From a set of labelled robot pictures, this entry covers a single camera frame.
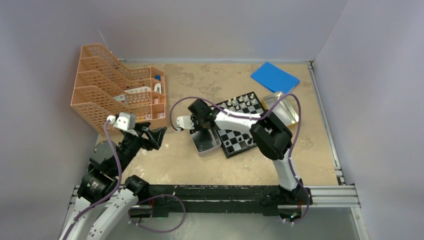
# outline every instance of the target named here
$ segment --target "wooden tabletop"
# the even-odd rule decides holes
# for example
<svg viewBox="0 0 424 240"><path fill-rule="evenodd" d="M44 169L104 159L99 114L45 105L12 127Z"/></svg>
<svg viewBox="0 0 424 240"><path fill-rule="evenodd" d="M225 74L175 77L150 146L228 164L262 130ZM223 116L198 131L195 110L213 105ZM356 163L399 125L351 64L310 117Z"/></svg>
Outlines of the wooden tabletop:
<svg viewBox="0 0 424 240"><path fill-rule="evenodd" d="M247 63L127 63L130 68L153 66L165 72L167 111L179 99L198 96L218 103L254 91L262 97L271 92L250 78L260 64ZM300 79L292 91L300 99L302 123L293 150L295 168L305 185L338 185L331 148L323 124L312 79L306 64L276 64ZM185 100L172 115L189 115ZM297 104L290 99L293 107ZM296 127L290 127L293 135ZM105 138L99 135L97 142ZM112 140L118 143L122 135ZM140 150L123 173L124 179L138 175L150 184L180 185L277 185L278 176L272 160L256 147L227 159L222 150L200 157L190 134L168 128L159 151Z"/></svg>

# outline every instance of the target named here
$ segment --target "black and white checkered board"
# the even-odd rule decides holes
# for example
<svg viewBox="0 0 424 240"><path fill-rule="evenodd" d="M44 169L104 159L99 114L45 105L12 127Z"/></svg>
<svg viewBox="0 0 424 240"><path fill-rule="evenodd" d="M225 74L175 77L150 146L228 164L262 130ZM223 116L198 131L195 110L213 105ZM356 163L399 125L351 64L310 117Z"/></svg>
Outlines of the black and white checkered board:
<svg viewBox="0 0 424 240"><path fill-rule="evenodd" d="M232 98L230 105L228 104L228 100L220 102L217 105L221 108L229 109L230 111L245 114L261 114L265 110L253 91L237 96L235 101L236 102L233 103ZM250 138L248 134L241 134L238 131L231 130L219 130L218 135L221 139L221 146L227 159L256 147L256 143L254 143L253 139Z"/></svg>

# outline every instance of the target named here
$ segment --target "blue notebook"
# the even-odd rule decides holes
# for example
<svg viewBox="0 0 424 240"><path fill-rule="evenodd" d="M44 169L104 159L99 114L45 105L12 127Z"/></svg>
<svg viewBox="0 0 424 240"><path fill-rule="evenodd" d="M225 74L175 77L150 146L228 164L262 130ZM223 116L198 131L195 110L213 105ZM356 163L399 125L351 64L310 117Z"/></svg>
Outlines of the blue notebook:
<svg viewBox="0 0 424 240"><path fill-rule="evenodd" d="M250 77L273 93L278 91L282 91L283 94L289 93L300 82L296 77L269 62L265 62Z"/></svg>

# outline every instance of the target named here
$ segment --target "purple cable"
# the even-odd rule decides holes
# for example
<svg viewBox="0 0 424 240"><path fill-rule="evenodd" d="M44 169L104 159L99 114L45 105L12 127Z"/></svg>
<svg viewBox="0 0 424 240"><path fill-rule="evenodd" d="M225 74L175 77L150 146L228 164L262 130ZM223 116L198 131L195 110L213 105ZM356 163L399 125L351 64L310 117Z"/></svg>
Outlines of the purple cable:
<svg viewBox="0 0 424 240"><path fill-rule="evenodd" d="M268 117L271 114L271 112L274 110L274 108L276 108L277 105L284 98L286 98L287 96L292 96L294 98L294 100L296 100L297 109L298 109L298 112L299 112L298 113L298 115L299 115L299 121L298 121L298 124L297 124L297 131L296 131L296 134L295 134L294 139L293 139L293 144L291 145L290 149L288 150L288 166L290 167L291 174L293 175L293 177L296 180L297 184L299 184L299 186L305 191L306 196L307 196L307 198L306 198L306 209L305 209L305 212L304 212L304 214L302 214L302 216L296 222L292 222L292 224L295 224L295 223L300 222L306 216L306 214L308 213L308 210L309 210L309 205L311 204L311 201L309 199L310 197L309 197L308 190L303 186L303 184L296 177L296 173L295 173L295 170L294 170L293 164L292 164L292 153L293 153L293 149L294 149L294 147L295 147L295 145L296 145L296 143L298 141L299 133L301 131L301 123L302 123L302 109L301 109L301 102L299 101L299 98L296 95L294 95L293 93L290 93L290 92L289 93L286 93L286 94L284 94L282 96L280 96L277 99L277 101L275 101L275 103L268 109L268 111L262 117L252 117L252 118L250 118L248 116L233 115L231 113L229 113L228 115L231 116L231 117L234 117L234 118L238 118L238 119L264 120L266 117ZM171 123L171 127L175 131L178 131L178 129L174 126L174 123L172 121L172 112L173 112L173 110L174 110L174 108L175 108L175 106L177 104L179 104L180 102L182 102L182 101L184 101L186 99L200 99L200 100L202 100L204 102L209 103L210 105L212 105L214 108L220 110L221 112L226 113L226 114L228 113L228 112L224 111L221 107L219 107L218 105L216 105L215 103L213 103L213 102L211 102L208 99L205 99L203 97L199 97L199 96L186 96L186 97L183 97L180 100L176 101L172 105L172 107L170 109L170 112L169 112L169 122Z"/></svg>
<svg viewBox="0 0 424 240"><path fill-rule="evenodd" d="M290 171L291 171L291 174L293 175L293 177L294 177L294 179L296 180L296 182L297 182L297 184L299 184L299 186L303 189L303 191L306 193L306 209L305 209L305 212L302 214L302 216L298 219L298 220L296 220L296 221L293 221L292 222L292 224L297 224L297 223L299 223L305 216L306 216L306 214L308 213L308 210L309 210L309 205L311 204L311 201L310 201L310 197L309 197L309 193L308 193L308 190L306 189L306 187L301 183L301 181L299 181L299 179L296 177L296 173L295 173L295 169L293 168L293 164L292 164L292 153L293 153L293 149L295 148L295 145L296 145L296 143L297 143L297 141L298 141L298 138L299 138L299 133L301 132L301 123L302 123L302 108L301 108L301 102L299 101L299 98L296 96L296 95L294 95L293 93L287 93L287 94L285 94L285 95L283 95L282 96L282 99L283 98L285 98L285 96L292 96L293 98L294 98L294 100L296 100L296 103L297 103L297 111L299 112L298 113L298 115L299 115L299 122L297 123L297 130L296 130L296 134L294 135L294 139L293 139L293 144L291 145L291 147L290 147L290 149L288 150L288 166L290 167Z"/></svg>
<svg viewBox="0 0 424 240"><path fill-rule="evenodd" d="M176 197L174 195L171 195L171 194L161 194L161 195L152 196L152 197L149 197L149 198L147 198L147 199L145 199L143 201L140 201L140 202L137 203L137 205L143 204L143 203L148 202L148 201L153 200L153 199L162 198L162 197L174 198L174 199L176 199L179 202L179 204L181 204L181 207L182 207L182 219L178 223L177 226L175 226L174 228L171 228L169 230L157 230L157 229L153 229L153 228L150 228L150 227L146 227L146 226L143 226L143 225L139 224L138 222L132 220L131 219L130 211L128 211L129 222L132 223L132 224L134 224L135 226L137 226L139 228L145 229L145 230L150 231L150 232L153 232L153 233L158 233L158 234L166 234L166 233L170 233L170 232L175 231L176 229L178 229L184 223L184 220L186 220L186 214L187 214L186 213L186 207L184 206L183 201L181 201L181 199L179 199L178 197Z"/></svg>
<svg viewBox="0 0 424 240"><path fill-rule="evenodd" d="M81 212L79 212L74 218L73 218L73 223L71 223L69 225L69 227L66 230L65 235L63 236L63 240L66 240L69 236L69 234L72 231L72 228L74 227L75 223L78 222L78 220L81 218L81 216L83 214L85 214L86 212L88 212L88 210L94 208L95 206L102 204L104 202L106 202L109 198L112 197L112 195L114 194L114 192L116 192L119 188L119 186L121 185L121 181L122 181L122 168L121 168L121 162L119 160L118 154L117 154L117 150L114 148L114 145L112 143L111 137L109 136L109 131L108 131L108 124L110 123L109 120L107 120L104 125L103 125L103 130L104 130L104 134L106 135L107 138L107 142L109 143L110 148L112 148L112 152L113 152L113 156L115 157L115 161L116 161L116 166L118 168L118 182L116 184L116 186L113 188L113 190L106 196L104 196L102 199L98 200L97 202L91 204L90 206L86 207L84 210L82 210Z"/></svg>

